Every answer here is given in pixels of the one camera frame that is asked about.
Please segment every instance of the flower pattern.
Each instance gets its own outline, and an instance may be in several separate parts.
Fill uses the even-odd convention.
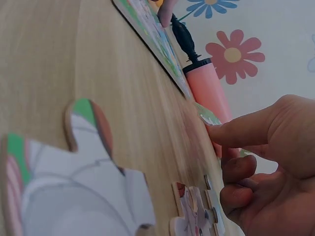
[[[190,2],[196,2],[194,5],[189,6],[186,11],[189,14],[193,13],[194,17],[200,16],[204,11],[206,12],[206,18],[212,18],[214,9],[216,12],[225,14],[227,8],[236,8],[237,5],[232,3],[239,0],[188,0]]]
[[[211,61],[216,68],[219,79],[225,76],[226,82],[233,85],[237,81],[238,74],[242,79],[246,75],[254,77],[258,73],[257,67],[249,61],[263,62],[265,55],[252,52],[261,46],[258,38],[249,38],[242,42],[244,33],[240,29],[233,31],[230,40],[223,31],[217,32],[221,44],[208,43],[206,51],[212,55]]]

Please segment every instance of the cartoon illustration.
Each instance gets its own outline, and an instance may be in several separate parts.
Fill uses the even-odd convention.
[[[182,183],[173,184],[180,217],[170,223],[172,236],[210,236],[214,217],[204,208],[200,191],[197,187],[189,189]]]
[[[313,41],[313,43],[315,45],[315,34],[312,35],[312,41]],[[315,73],[315,57],[310,59],[308,65],[307,65],[307,69],[311,73]]]
[[[213,112],[209,111],[207,108],[197,102],[195,102],[194,104],[197,108],[200,118],[206,125],[222,124],[220,120],[215,116],[215,114],[213,114]]]
[[[121,9],[123,15],[132,18],[128,20],[135,31],[146,42],[153,54],[162,63],[164,68],[171,73],[171,77],[185,96],[190,97],[186,79],[182,74],[175,52],[162,27],[156,13],[146,0],[113,0]]]
[[[113,162],[101,109],[76,101],[66,131],[75,152],[8,135],[2,192],[11,235],[134,236],[139,227],[154,225],[145,177]]]

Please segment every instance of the wall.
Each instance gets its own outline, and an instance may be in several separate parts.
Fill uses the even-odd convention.
[[[313,0],[179,0],[174,14],[212,58],[236,118],[284,94],[314,98],[314,9]],[[259,159],[257,172],[276,167]]]

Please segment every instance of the wooden table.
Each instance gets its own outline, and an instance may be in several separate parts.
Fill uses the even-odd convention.
[[[110,0],[0,0],[0,87],[0,133],[59,148],[65,106],[80,97],[100,105],[116,163],[146,174],[157,224],[144,235],[168,234],[177,216],[171,182],[203,189],[210,174],[221,189],[194,107]]]

